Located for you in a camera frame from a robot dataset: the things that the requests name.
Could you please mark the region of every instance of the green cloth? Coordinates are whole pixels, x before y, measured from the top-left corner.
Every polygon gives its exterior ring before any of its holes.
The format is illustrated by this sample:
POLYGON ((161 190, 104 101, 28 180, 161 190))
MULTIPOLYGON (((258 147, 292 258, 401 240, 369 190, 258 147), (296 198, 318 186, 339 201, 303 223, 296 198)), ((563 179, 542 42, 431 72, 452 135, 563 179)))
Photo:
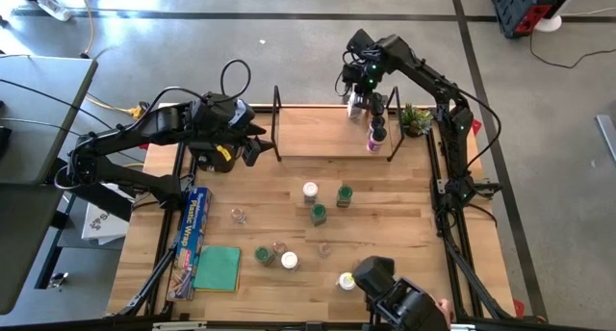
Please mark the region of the green cloth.
POLYGON ((192 286, 198 290, 234 292, 239 271, 239 248, 204 245, 192 286))

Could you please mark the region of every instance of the floor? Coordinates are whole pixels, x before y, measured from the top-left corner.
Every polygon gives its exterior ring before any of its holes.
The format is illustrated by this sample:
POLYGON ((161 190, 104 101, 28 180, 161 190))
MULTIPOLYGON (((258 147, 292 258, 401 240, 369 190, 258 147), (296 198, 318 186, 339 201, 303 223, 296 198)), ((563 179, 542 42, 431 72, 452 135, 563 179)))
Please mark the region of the floor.
MULTIPOLYGON (((0 0, 0 14, 9 21, 0 30, 0 48, 7 53, 77 57, 90 34, 83 2, 59 1, 78 9, 78 17, 62 23, 33 12, 20 0, 0 0)), ((614 6, 615 1, 574 0, 567 11, 594 11, 614 6)), ((333 84, 352 34, 364 28, 374 38, 402 36, 462 89, 471 93, 484 89, 500 115, 500 149, 513 192, 506 196, 508 207, 497 197, 495 214, 514 296, 529 313, 514 242, 521 233, 517 226, 512 231, 508 221, 516 213, 510 202, 513 195, 550 321, 597 328, 616 323, 612 296, 616 290, 616 238, 612 236, 616 168, 594 121, 597 114, 616 117, 612 90, 616 55, 589 58, 573 70, 541 64, 530 55, 527 38, 507 40, 496 23, 484 19, 493 15, 489 0, 461 0, 457 12, 452 0, 89 2, 96 14, 90 54, 100 64, 90 93, 119 107, 148 101, 165 86, 218 90, 220 69, 233 58, 246 60, 252 68, 252 84, 244 96, 249 103, 269 103, 274 85, 280 87, 284 103, 339 103, 333 84), (464 44, 455 16, 460 9, 471 16, 462 28, 468 25, 472 45, 464 44), (469 67, 474 62, 476 67, 469 67)), ((600 15, 613 16, 616 11, 600 15)), ((570 64, 583 53, 614 48, 613 27, 614 20, 566 23, 556 33, 537 33, 534 49, 548 60, 570 64)), ((230 70, 226 87, 238 89, 243 82, 241 70, 230 70)), ((406 102, 432 103, 426 93, 397 74, 388 76, 381 88, 393 85, 399 86, 406 102)), ((185 99, 174 94, 166 101, 185 99)), ((125 115, 90 103, 84 107, 110 122, 130 122, 125 115)), ((474 112, 482 119, 475 105, 474 112)), ((78 132, 99 129, 83 117, 73 127, 78 132)), ((484 131, 478 139, 480 145, 486 144, 484 131)), ((72 144, 67 142, 64 153, 72 144)), ((137 149, 130 154, 144 157, 137 149)), ((497 178, 503 165, 498 154, 494 158, 499 169, 490 154, 482 161, 488 175, 497 178)), ((131 163, 123 157, 115 161, 131 163)), ((67 250, 61 262, 75 276, 70 285, 61 292, 36 292, 29 278, 17 307, 1 317, 0 324, 100 316, 117 257, 113 250, 67 250), (35 318, 30 308, 37 308, 35 318)))

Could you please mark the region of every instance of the yellow label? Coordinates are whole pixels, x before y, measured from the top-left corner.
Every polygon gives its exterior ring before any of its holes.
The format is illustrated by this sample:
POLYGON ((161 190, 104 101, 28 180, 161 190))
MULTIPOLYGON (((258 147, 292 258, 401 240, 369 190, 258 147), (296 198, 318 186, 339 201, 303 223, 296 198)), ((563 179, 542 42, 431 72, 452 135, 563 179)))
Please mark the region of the yellow label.
POLYGON ((224 156, 224 159, 227 162, 231 160, 231 153, 229 153, 226 148, 224 148, 223 146, 216 146, 216 149, 218 150, 218 152, 222 153, 222 156, 224 156))

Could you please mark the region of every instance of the wooden table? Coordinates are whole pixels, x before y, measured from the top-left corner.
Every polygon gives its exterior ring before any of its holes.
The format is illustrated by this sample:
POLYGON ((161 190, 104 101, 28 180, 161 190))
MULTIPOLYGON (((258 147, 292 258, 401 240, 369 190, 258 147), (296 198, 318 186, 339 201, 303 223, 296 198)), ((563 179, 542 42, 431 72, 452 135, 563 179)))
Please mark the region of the wooden table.
MULTIPOLYGON (((398 126, 390 118, 390 127, 398 126)), ((270 129, 271 115, 255 122, 270 129)), ((393 130, 392 141, 399 133, 393 130)), ((476 152, 474 136, 468 139, 469 157, 476 152)), ((171 173, 176 146, 151 146, 144 171, 171 173)), ((183 164, 188 172, 190 155, 183 164)), ((482 178, 480 162, 472 166, 474 178, 482 178)), ((430 161, 425 139, 406 139, 391 163, 383 159, 284 158, 273 151, 262 154, 254 167, 238 162, 228 174, 199 171, 197 185, 214 193, 206 226, 205 243, 237 246, 242 250, 240 286, 236 293, 195 293, 193 301, 176 302, 173 314, 190 313, 191 319, 232 321, 352 321, 368 320, 363 293, 344 292, 335 286, 338 276, 371 255, 396 260, 397 276, 405 276, 437 297, 450 298, 449 274, 442 241, 430 207, 430 161), (327 207, 327 222, 313 227, 309 208, 303 204, 301 187, 307 181, 319 185, 319 202, 327 207), (353 188, 350 208, 336 208, 336 192, 342 185, 353 188), (229 215, 244 209, 246 224, 229 215), (279 262, 262 267, 253 259, 254 248, 285 242, 300 262, 296 272, 279 262), (329 257, 322 259, 317 246, 328 242, 329 257)), ((490 209, 484 200, 474 203, 490 209)), ((475 270, 504 310, 513 314, 513 302, 494 222, 485 214, 466 209, 475 270)), ((108 312, 126 305, 153 268, 163 211, 156 206, 137 210, 117 268, 108 312)), ((176 213, 173 233, 179 220, 176 213)), ((467 311, 471 311, 466 281, 461 287, 467 311)), ((162 279, 157 299, 160 311, 167 292, 162 279)))

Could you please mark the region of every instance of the black desk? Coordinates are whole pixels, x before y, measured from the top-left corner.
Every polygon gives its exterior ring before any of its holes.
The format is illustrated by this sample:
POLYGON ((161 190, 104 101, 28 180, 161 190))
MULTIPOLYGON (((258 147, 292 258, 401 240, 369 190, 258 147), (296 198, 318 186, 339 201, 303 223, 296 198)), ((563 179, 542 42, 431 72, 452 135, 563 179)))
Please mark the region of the black desk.
MULTIPOLYGON (((18 83, 81 106, 97 63, 90 60, 8 57, 0 59, 0 79, 18 83)), ((70 128, 77 111, 26 89, 0 83, 5 109, 0 117, 31 119, 70 128)), ((0 314, 11 311, 63 192, 42 186, 67 131, 2 121, 13 129, 0 161, 0 314)))

